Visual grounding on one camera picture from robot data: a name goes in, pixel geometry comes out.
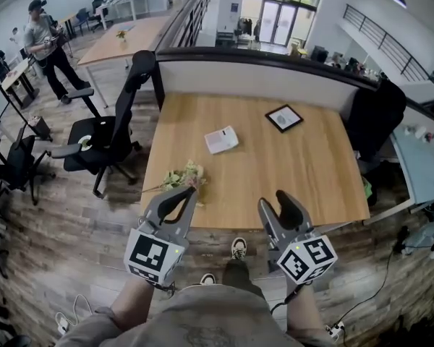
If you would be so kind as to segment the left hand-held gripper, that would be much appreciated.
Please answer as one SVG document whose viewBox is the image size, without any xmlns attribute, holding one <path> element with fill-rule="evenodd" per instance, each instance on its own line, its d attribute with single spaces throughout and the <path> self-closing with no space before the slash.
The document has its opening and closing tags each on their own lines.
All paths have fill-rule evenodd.
<svg viewBox="0 0 434 347">
<path fill-rule="evenodd" d="M 189 247 L 186 236 L 196 203 L 194 187 L 176 187 L 153 197 L 130 231 L 126 270 L 156 288 L 170 288 L 171 274 Z"/>
</svg>

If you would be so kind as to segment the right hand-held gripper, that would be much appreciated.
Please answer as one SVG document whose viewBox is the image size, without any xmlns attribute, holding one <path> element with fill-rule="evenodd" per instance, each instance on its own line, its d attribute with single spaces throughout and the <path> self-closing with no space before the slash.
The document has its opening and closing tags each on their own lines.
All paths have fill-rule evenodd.
<svg viewBox="0 0 434 347">
<path fill-rule="evenodd" d="M 268 234 L 268 259 L 297 285 L 322 276 L 338 259 L 327 236 L 312 226 L 310 215 L 284 190 L 276 191 L 277 216 L 265 198 L 258 201 L 258 214 Z"/>
</svg>

